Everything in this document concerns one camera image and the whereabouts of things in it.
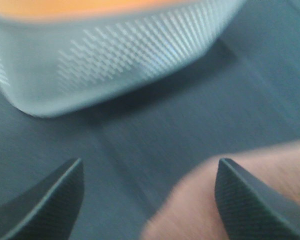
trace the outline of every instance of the textured grip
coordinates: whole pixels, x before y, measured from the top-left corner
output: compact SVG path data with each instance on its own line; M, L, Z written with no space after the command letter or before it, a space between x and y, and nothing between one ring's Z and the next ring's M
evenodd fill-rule
M69 160L0 207L0 240L67 240L83 196L83 163Z
M215 200L231 240L300 240L300 206L231 159L221 159Z

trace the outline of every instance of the hand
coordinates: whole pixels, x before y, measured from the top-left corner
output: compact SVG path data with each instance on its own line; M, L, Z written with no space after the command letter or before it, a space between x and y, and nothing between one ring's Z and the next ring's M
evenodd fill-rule
M214 187L220 158L231 158L300 205L300 141L212 157L184 177L146 225L142 240L227 240Z

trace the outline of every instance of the orange shoe upper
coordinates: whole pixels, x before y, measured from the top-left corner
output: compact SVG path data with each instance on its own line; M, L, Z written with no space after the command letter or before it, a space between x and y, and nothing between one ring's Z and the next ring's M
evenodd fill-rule
M14 18L109 14L153 8L189 0L0 0L0 14Z

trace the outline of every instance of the skin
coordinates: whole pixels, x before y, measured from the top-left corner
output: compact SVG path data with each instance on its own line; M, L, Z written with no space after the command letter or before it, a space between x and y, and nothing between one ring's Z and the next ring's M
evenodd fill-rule
M142 240L228 240L214 186L220 158L231 158L300 205L300 141L211 157L186 175L146 224Z

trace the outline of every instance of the dark gray surface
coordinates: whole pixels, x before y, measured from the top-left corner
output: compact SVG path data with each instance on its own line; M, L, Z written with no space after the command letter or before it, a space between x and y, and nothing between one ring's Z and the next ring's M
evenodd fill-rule
M72 157L86 194L71 239L131 240L205 158L300 139L300 1L249 0L209 53L155 84L56 119L0 94L0 204Z

